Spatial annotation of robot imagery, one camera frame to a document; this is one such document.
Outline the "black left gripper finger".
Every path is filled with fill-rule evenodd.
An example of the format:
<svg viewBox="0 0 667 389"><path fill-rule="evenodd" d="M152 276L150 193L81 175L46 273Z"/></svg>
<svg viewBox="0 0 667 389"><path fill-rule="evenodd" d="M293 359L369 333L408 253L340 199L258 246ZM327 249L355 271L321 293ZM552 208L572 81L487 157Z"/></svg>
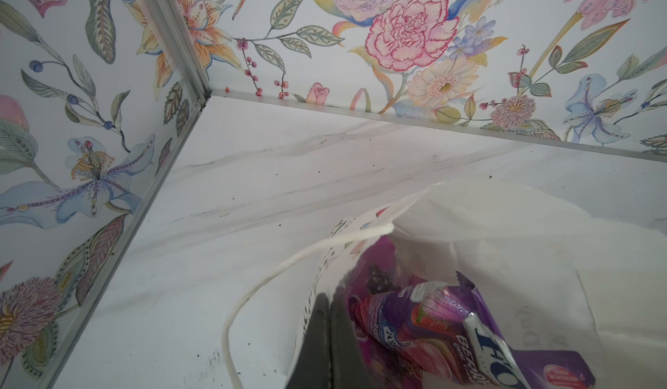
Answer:
<svg viewBox="0 0 667 389"><path fill-rule="evenodd" d="M317 295L302 349L287 388L354 389L365 386L365 364L345 295Z"/></svg>

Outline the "magenta purple snack bag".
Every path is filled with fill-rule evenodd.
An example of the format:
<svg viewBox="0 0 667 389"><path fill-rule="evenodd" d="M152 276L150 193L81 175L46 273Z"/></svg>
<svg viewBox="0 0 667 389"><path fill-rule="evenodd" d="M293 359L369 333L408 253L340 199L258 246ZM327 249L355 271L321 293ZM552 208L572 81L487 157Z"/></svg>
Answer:
<svg viewBox="0 0 667 389"><path fill-rule="evenodd" d="M346 275L345 287L350 304L370 295L392 292L413 285L416 276L396 254L396 246L388 236L378 239L356 259Z"/></svg>

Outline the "purple Fox's berries candy bag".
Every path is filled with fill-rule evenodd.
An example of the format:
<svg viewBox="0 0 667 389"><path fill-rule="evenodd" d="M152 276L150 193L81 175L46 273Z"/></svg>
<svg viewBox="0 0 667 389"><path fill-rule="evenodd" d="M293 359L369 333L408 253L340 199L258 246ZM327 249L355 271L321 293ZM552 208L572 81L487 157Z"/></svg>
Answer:
<svg viewBox="0 0 667 389"><path fill-rule="evenodd" d="M352 304L356 323L425 372L462 386L591 388L596 379L573 351L512 349L477 287L427 281Z"/></svg>

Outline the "white paper gift bag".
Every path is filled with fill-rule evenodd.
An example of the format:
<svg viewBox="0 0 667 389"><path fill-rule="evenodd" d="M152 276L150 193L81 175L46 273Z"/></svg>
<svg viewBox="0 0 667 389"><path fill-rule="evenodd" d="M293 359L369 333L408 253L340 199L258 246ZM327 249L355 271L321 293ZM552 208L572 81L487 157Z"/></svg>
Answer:
<svg viewBox="0 0 667 389"><path fill-rule="evenodd" d="M664 234L537 189L445 182L357 216L262 282L317 256L311 291L330 291L384 233L415 274L478 284L519 347L578 351L604 388L665 387Z"/></svg>

